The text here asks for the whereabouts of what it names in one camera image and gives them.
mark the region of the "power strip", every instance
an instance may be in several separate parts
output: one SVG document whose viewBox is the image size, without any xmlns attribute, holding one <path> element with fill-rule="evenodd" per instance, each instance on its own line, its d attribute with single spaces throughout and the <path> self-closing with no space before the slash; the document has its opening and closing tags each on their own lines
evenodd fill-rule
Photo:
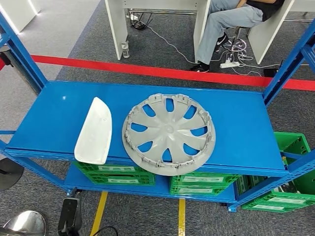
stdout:
<svg viewBox="0 0 315 236">
<path fill-rule="evenodd" d="M 131 21 L 137 21 L 137 16 L 135 16 L 134 14 L 130 14 L 130 16 L 126 15 L 126 18 L 130 18 Z"/>
<path fill-rule="evenodd" d="M 238 61 L 230 62 L 230 61 L 227 60 L 225 63 L 220 64 L 220 68 L 221 68 L 221 69 L 230 68 L 230 67 L 238 67 L 238 66 L 239 66 L 239 62 L 238 62 Z"/>
</svg>

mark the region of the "yellow floor line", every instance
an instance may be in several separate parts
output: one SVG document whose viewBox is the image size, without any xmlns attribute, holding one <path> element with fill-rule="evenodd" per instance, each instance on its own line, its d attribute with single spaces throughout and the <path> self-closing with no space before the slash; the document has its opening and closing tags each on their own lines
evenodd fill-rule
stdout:
<svg viewBox="0 0 315 236">
<path fill-rule="evenodd" d="M 103 212 L 104 211 L 107 198 L 107 192 L 102 192 L 100 198 L 100 202 L 98 203 L 97 210 L 96 211 L 95 219 L 94 220 L 93 227 L 91 228 L 90 236 L 94 235 L 100 229 L 100 221 L 102 220 Z"/>
<path fill-rule="evenodd" d="M 178 209 L 178 236 L 185 236 L 185 199 L 180 199 Z"/>
</svg>

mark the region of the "jeans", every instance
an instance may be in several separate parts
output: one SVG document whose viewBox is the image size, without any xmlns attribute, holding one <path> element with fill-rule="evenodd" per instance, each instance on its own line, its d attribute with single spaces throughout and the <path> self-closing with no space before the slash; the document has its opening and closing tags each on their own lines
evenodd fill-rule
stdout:
<svg viewBox="0 0 315 236">
<path fill-rule="evenodd" d="M 247 4 L 236 8 L 238 3 L 239 0 L 211 0 L 205 32 L 197 50 L 197 60 L 209 64 L 218 38 L 224 36 L 226 28 L 251 28 L 262 22 L 261 10 Z"/>
</svg>

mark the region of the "desk leg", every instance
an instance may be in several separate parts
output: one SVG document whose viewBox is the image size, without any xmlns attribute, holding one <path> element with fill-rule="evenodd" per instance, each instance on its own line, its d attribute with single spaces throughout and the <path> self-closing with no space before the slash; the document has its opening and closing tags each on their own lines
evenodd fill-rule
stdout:
<svg viewBox="0 0 315 236">
<path fill-rule="evenodd" d="M 248 39 L 257 64 L 261 63 L 293 3 L 294 0 L 286 0 L 276 14 L 264 23 L 254 26 L 250 30 Z"/>
<path fill-rule="evenodd" d="M 120 60 L 122 43 L 127 39 L 127 25 L 122 0 L 105 0 L 117 59 Z"/>
<path fill-rule="evenodd" d="M 199 43 L 203 36 L 203 32 L 205 31 L 209 6 L 210 0 L 199 0 L 197 2 L 197 16 L 196 17 L 195 30 L 193 31 L 193 47 L 195 49 L 195 58 L 198 47 L 199 46 Z"/>
</svg>

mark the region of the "crate label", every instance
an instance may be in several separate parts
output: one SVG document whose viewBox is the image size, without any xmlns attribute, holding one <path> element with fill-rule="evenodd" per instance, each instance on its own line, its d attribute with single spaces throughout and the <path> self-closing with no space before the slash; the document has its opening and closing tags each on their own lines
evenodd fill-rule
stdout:
<svg viewBox="0 0 315 236">
<path fill-rule="evenodd" d="M 222 183 L 224 177 L 192 177 L 185 176 L 184 182 L 212 182 L 212 183 Z"/>
<path fill-rule="evenodd" d="M 133 166 L 98 166 L 100 171 L 135 171 Z"/>
<path fill-rule="evenodd" d="M 255 205 L 252 208 L 257 209 L 267 209 L 267 210 L 283 210 L 284 206 L 267 206 L 267 205 Z"/>
<path fill-rule="evenodd" d="M 306 200 L 286 199 L 286 198 L 271 198 L 271 199 L 269 199 L 268 202 L 304 204 L 304 202 L 306 202 Z"/>
<path fill-rule="evenodd" d="M 260 182 L 260 179 L 258 179 L 258 177 L 255 176 L 252 178 L 252 181 L 254 182 L 255 185 L 258 184 Z"/>
<path fill-rule="evenodd" d="M 181 188 L 179 193 L 212 193 L 213 189 L 212 188 L 202 188 L 202 189 L 196 189 L 196 188 Z"/>
<path fill-rule="evenodd" d="M 109 183 L 139 183 L 137 179 L 113 179 L 109 178 Z"/>
</svg>

